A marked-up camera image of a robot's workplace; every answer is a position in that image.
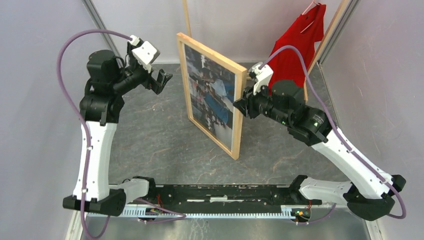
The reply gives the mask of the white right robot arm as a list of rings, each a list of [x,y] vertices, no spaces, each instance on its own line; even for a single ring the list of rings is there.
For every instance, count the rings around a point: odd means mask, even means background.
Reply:
[[[406,179],[373,164],[323,110],[306,104],[304,90],[293,81],[278,81],[272,88],[261,86],[258,91],[247,87],[233,105],[247,118],[262,115],[282,124],[294,139],[326,157],[348,178],[343,182],[299,175],[288,191],[293,203],[310,200],[345,205],[367,221],[390,216]]]

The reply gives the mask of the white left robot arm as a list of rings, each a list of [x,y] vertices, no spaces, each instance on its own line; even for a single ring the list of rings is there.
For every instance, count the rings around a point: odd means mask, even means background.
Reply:
[[[157,78],[152,76],[152,62],[158,56],[157,50],[144,47],[130,50],[127,67],[119,67],[117,56],[110,50],[99,50],[89,56],[89,80],[79,104],[84,121],[83,149],[73,193],[62,201],[65,209],[117,217],[127,203],[137,198],[145,204],[156,200],[157,190],[148,180],[136,177],[111,186],[108,174],[112,142],[125,104],[123,95],[137,86],[159,94],[172,77],[163,70]]]

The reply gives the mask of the printed photo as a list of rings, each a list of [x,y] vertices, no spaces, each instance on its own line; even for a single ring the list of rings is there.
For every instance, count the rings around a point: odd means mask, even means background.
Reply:
[[[193,118],[230,150],[235,74],[188,45],[184,54]]]

